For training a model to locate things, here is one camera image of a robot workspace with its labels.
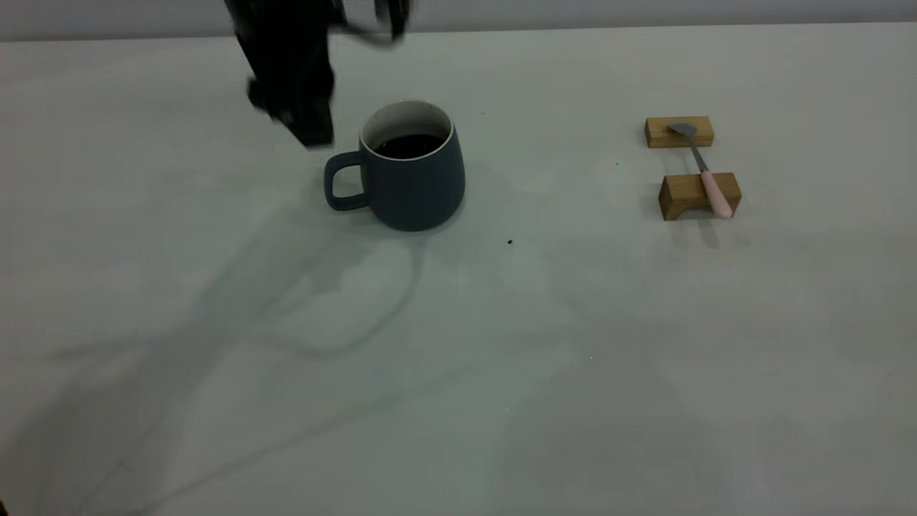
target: mug rim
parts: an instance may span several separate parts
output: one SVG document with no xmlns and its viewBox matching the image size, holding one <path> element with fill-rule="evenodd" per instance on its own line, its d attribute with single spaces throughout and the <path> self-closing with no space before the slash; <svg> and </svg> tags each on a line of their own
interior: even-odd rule
<svg viewBox="0 0 917 516">
<path fill-rule="evenodd" d="M 419 104 L 419 105 L 423 105 L 423 106 L 432 107 L 432 108 L 435 109 L 436 111 L 439 111 L 439 113 L 442 114 L 442 116 L 445 117 L 446 120 L 449 121 L 449 135 L 446 136 L 446 139 L 445 139 L 445 140 L 443 140 L 442 145 L 440 145 L 439 147 L 436 147 L 436 148 L 433 149 L 432 151 L 430 151 L 430 152 L 424 154 L 423 156 L 417 156 L 416 158 L 407 158 L 407 159 L 390 158 L 390 157 L 388 157 L 388 156 L 383 156 L 383 155 L 379 154 L 378 152 L 374 151 L 374 150 L 370 147 L 370 145 L 366 142 L 366 129 L 369 127 L 370 120 L 372 120 L 373 117 L 375 117 L 376 115 L 378 115 L 379 113 L 381 113 L 383 109 L 388 109 L 388 108 L 394 107 L 394 106 L 404 106 L 404 105 L 408 105 L 408 104 Z M 388 104 L 388 105 L 386 105 L 386 106 L 380 107 L 379 109 L 376 109 L 376 110 L 372 113 L 372 115 L 370 115 L 370 117 L 367 119 L 366 123 L 363 124 L 362 129 L 359 130 L 359 144 L 360 144 L 360 146 L 361 146 L 362 148 L 364 148 L 364 149 L 366 149 L 367 151 L 369 151 L 373 156 L 376 156 L 377 158 L 381 158 L 381 159 L 383 159 L 383 160 L 388 160 L 388 161 L 390 161 L 390 162 L 416 162 L 416 161 L 418 161 L 418 160 L 423 160 L 424 158 L 428 158 L 428 157 L 432 156 L 433 154 L 436 154 L 436 153 L 439 152 L 439 151 L 442 151 L 443 148 L 445 148 L 446 145 L 448 145 L 449 142 L 452 141 L 452 138 L 453 138 L 453 136 L 455 135 L 455 133 L 456 133 L 456 125 L 455 125 L 455 122 L 452 121 L 452 117 L 450 117 L 449 114 L 448 114 L 442 107 L 439 107 L 439 106 L 437 106 L 436 104 L 433 104 L 432 102 L 427 102 L 427 101 L 425 101 L 425 100 L 399 100 L 398 102 L 392 102 L 391 104 Z"/>
</svg>

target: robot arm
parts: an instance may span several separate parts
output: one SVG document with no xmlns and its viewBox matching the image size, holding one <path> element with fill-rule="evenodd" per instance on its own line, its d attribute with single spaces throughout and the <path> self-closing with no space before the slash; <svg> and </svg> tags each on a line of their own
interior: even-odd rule
<svg viewBox="0 0 917 516">
<path fill-rule="evenodd" d="M 409 0 L 375 0 L 390 38 L 347 22 L 343 0 L 225 0 L 236 37 L 255 76 L 252 105 L 279 120 L 307 148 L 334 141 L 330 102 L 335 75 L 328 60 L 328 30 L 341 27 L 378 46 L 404 34 Z"/>
</svg>

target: wooden block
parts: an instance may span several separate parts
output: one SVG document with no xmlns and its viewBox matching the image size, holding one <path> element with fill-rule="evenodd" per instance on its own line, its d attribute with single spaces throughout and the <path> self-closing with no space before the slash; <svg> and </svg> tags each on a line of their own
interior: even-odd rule
<svg viewBox="0 0 917 516">
<path fill-rule="evenodd" d="M 675 117 L 675 118 L 647 118 L 644 132 L 646 133 L 646 145 L 650 149 L 661 149 L 663 147 L 690 147 L 688 139 L 679 133 L 668 128 L 668 124 L 677 124 L 679 122 L 694 124 L 697 126 L 698 147 L 710 147 L 713 145 L 713 125 L 710 123 L 710 117 Z"/>
<path fill-rule="evenodd" d="M 714 174 L 713 179 L 735 213 L 742 200 L 742 190 L 735 181 L 735 175 Z M 710 199 L 703 189 L 701 175 L 667 175 L 659 191 L 659 207 L 662 208 L 662 218 L 665 220 L 678 220 L 686 209 L 710 208 Z"/>
</svg>

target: white wall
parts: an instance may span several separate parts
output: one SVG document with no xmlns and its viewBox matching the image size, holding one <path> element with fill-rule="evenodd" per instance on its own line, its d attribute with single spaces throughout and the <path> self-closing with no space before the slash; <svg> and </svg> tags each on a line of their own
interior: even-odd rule
<svg viewBox="0 0 917 516">
<path fill-rule="evenodd" d="M 371 0 L 345 0 L 361 11 Z M 415 0 L 414 30 L 917 19 L 915 0 Z M 229 33 L 222 0 L 5 0 L 0 39 Z"/>
</svg>

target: mug handle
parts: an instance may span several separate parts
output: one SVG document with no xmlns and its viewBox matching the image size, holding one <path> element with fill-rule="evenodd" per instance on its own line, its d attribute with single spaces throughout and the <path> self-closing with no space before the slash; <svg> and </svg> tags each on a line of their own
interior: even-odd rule
<svg viewBox="0 0 917 516">
<path fill-rule="evenodd" d="M 350 211 L 351 209 L 364 208 L 370 204 L 366 198 L 366 192 L 350 197 L 335 197 L 334 192 L 331 191 L 335 174 L 338 171 L 342 168 L 357 166 L 362 163 L 359 152 L 345 152 L 334 156 L 325 164 L 325 200 L 328 201 L 330 207 L 337 211 Z"/>
</svg>

